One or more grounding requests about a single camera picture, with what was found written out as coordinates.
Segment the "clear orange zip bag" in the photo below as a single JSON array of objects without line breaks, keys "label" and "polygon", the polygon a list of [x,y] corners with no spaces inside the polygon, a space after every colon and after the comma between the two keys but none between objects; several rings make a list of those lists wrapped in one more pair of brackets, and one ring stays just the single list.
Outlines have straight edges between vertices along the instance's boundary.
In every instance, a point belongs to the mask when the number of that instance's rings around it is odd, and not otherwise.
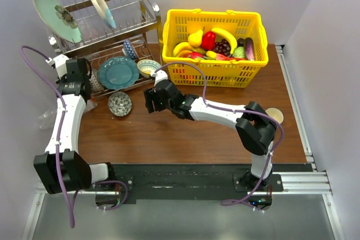
[{"label": "clear orange zip bag", "polygon": [[[87,102],[84,114],[88,111],[95,109],[97,107],[97,103],[93,100],[90,100]],[[47,130],[54,127],[55,121],[56,121],[56,115],[57,110],[56,109],[50,109],[47,110],[43,115],[39,116],[38,118],[38,127],[40,130]]]}]

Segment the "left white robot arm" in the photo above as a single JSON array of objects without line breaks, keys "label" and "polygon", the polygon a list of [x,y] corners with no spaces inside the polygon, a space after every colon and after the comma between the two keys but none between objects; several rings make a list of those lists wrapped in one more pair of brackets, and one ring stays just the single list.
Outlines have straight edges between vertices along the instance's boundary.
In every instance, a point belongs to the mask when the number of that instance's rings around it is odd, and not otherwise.
[{"label": "left white robot arm", "polygon": [[49,194],[88,189],[97,183],[104,191],[116,186],[109,162],[88,164],[78,153],[79,128],[91,98],[92,69],[85,58],[59,55],[48,60],[56,69],[57,114],[51,139],[44,154],[35,156],[34,168]]}]

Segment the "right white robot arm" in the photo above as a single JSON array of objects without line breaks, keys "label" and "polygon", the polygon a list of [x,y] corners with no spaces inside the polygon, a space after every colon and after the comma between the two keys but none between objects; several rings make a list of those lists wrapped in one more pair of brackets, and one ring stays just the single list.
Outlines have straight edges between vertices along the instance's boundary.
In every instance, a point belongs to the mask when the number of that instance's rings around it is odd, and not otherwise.
[{"label": "right white robot arm", "polygon": [[179,119],[208,121],[234,129],[243,147],[251,153],[251,168],[241,184],[257,191],[271,183],[271,155],[279,122],[270,117],[256,102],[246,106],[211,103],[194,94],[182,94],[168,79],[157,82],[144,91],[145,106],[151,114],[169,110]]}]

